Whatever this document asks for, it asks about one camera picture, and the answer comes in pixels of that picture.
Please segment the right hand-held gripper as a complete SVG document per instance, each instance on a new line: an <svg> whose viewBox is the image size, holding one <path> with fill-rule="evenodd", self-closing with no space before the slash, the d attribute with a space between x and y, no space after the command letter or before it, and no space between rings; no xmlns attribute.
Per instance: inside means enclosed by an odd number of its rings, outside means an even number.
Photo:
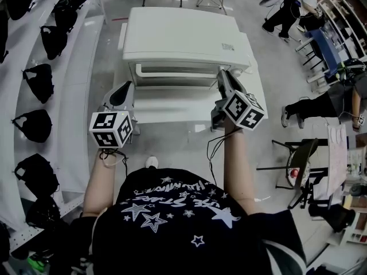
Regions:
<svg viewBox="0 0 367 275"><path fill-rule="evenodd" d="M217 74L218 91L221 100L215 102L211 111L211 129L224 127L229 119L235 126L253 131L265 118L265 111L257 100L245 95L245 88L230 71L220 69Z"/></svg>

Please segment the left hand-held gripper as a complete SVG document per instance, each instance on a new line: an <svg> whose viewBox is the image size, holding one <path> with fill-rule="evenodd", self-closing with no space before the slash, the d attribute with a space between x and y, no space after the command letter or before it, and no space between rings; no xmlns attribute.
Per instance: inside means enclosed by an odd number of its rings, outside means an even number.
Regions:
<svg viewBox="0 0 367 275"><path fill-rule="evenodd" d="M140 135L134 116L134 92L132 81L115 86L92 114L88 132L98 148L123 148L126 142L132 143L133 136Z"/></svg>

